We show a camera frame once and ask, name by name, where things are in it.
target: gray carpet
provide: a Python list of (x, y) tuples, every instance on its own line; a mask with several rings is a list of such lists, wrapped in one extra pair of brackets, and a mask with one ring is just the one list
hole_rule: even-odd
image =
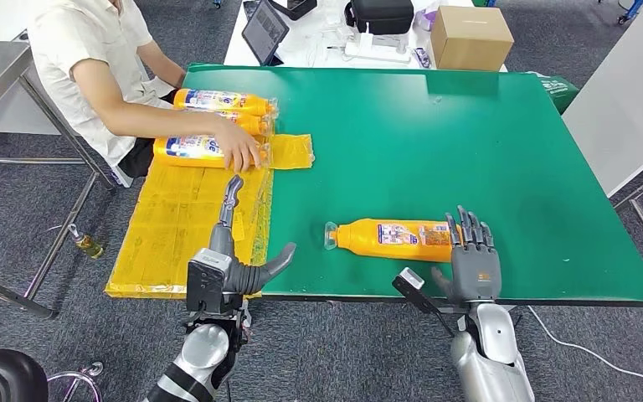
[[(200, 0), (139, 4), (155, 38), (178, 63), (222, 62), (235, 0), (225, 0), (220, 10)], [(500, 5), (517, 39), (507, 62), (511, 70), (563, 75), (582, 85), (620, 34), (611, 25), (620, 15), (613, 2), (502, 0)], [(0, 134), (1, 156), (72, 154), (59, 137)], [(2, 283), (25, 289), (55, 236), (46, 229), (64, 217), (86, 174), (85, 167), (0, 166)], [(0, 348), (29, 353), (50, 373), (102, 360), (105, 372), (98, 382), (109, 401), (141, 399), (183, 340), (176, 324), (183, 318), (180, 301), (112, 299), (102, 292), (140, 186), (114, 193), (95, 188), (78, 225), (104, 240), (106, 253), (90, 260), (65, 245), (38, 296), (62, 308), (55, 320), (41, 321), (0, 301)], [(643, 256), (643, 227), (634, 212), (621, 218)], [(234, 400), (461, 400), (449, 340), (434, 318), (411, 306), (257, 300), (250, 309), (252, 343), (240, 354), (231, 380)], [(643, 373), (643, 309), (536, 310), (558, 337)], [(512, 311), (520, 314), (519, 348), (537, 400), (643, 400), (642, 379), (552, 343), (524, 308)], [(77, 396), (88, 400), (84, 390)]]

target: bottle label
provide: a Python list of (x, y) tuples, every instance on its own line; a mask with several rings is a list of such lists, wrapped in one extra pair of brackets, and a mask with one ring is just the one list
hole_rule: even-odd
[(235, 111), (216, 111), (215, 114), (221, 117), (225, 117), (235, 124), (238, 124), (238, 119), (240, 118), (240, 114)]
[(190, 90), (186, 94), (183, 105), (206, 110), (230, 109), (245, 105), (247, 95), (221, 90)]
[(167, 139), (167, 155), (173, 157), (220, 157), (223, 153), (213, 137), (172, 137)]
[(450, 245), (448, 228), (447, 223), (420, 225), (415, 234), (401, 224), (379, 224), (378, 242), (381, 245)]
[(420, 243), (423, 245), (450, 245), (450, 226), (447, 223), (419, 227)]
[(379, 224), (378, 242), (381, 245), (417, 245), (418, 236), (401, 224)]

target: white shirt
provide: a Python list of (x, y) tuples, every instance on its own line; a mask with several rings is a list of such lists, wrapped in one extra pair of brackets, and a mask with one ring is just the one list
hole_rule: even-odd
[(110, 66), (124, 100), (171, 108), (142, 80), (136, 48), (152, 41), (133, 0), (45, 0), (28, 26), (33, 61), (46, 92), (68, 123), (115, 166), (134, 146), (135, 137), (118, 137), (105, 127), (80, 93), (70, 69), (83, 59)]

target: white cable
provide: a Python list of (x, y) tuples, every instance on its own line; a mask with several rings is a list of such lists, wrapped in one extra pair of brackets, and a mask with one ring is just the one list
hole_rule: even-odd
[(563, 345), (563, 346), (569, 346), (571, 348), (577, 348), (577, 349), (580, 349), (580, 350), (582, 350), (584, 352), (588, 352), (588, 353), (592, 354), (593, 356), (595, 356), (596, 358), (598, 358), (601, 362), (603, 362), (603, 363), (607, 364), (608, 366), (610, 366), (614, 370), (617, 370), (617, 371), (619, 371), (621, 373), (624, 373), (624, 374), (634, 375), (636, 377), (639, 377), (639, 378), (643, 379), (643, 374), (639, 374), (639, 373), (635, 373), (634, 371), (629, 371), (629, 370), (625, 370), (623, 368), (619, 368), (619, 367), (615, 366), (614, 364), (610, 363), (609, 361), (605, 360), (599, 354), (593, 352), (592, 350), (590, 350), (588, 348), (584, 348), (584, 347), (582, 347), (580, 345), (576, 345), (574, 343), (567, 343), (567, 342), (557, 340), (556, 337), (554, 337), (554, 335), (543, 324), (543, 321), (541, 321), (541, 318), (538, 317), (538, 314), (533, 310), (533, 307), (531, 307), (531, 306), (527, 306), (527, 307), (531, 311), (533, 316), (538, 320), (538, 323), (541, 324), (541, 327), (543, 328), (543, 331), (546, 331), (546, 334), (548, 335), (548, 337), (551, 338), (555, 343), (557, 343), (559, 345)]

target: stainless steel table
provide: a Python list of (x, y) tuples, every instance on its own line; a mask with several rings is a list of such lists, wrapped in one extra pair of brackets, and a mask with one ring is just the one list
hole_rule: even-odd
[(92, 170), (92, 173), (85, 183), (85, 187), (80, 192), (80, 196), (75, 200), (75, 204), (70, 210), (68, 216), (60, 226), (55, 241), (50, 246), (48, 254), (43, 259), (43, 263), (36, 270), (35, 276), (31, 281), (28, 289), (22, 295), (0, 285), (0, 299), (19, 305), (22, 309), (28, 310), (38, 316), (51, 318), (57, 314), (52, 308), (37, 303), (34, 298), (38, 293), (40, 286), (43, 284), (45, 276), (48, 274), (50, 266), (55, 260), (60, 247), (63, 245), (65, 237), (68, 234), (67, 226), (75, 221), (78, 213), (82, 209), (90, 190), (94, 187), (96, 181), (100, 181), (108, 190), (115, 188), (115, 184), (109, 179), (108, 175), (103, 172), (95, 163), (95, 160), (88, 155), (83, 146), (75, 138), (75, 131), (69, 126), (67, 121), (58, 111), (50, 98), (44, 93), (40, 85), (35, 85), (29, 79), (26, 71), (32, 65), (33, 56), (26, 43), (18, 42), (0, 42), (0, 99), (8, 91), (11, 85), (21, 85), (30, 97), (43, 111), (48, 120), (53, 123), (60, 134), (77, 151), (80, 157), (77, 158), (46, 158), (46, 157), (0, 157), (0, 163), (22, 163), (22, 164), (86, 164)]

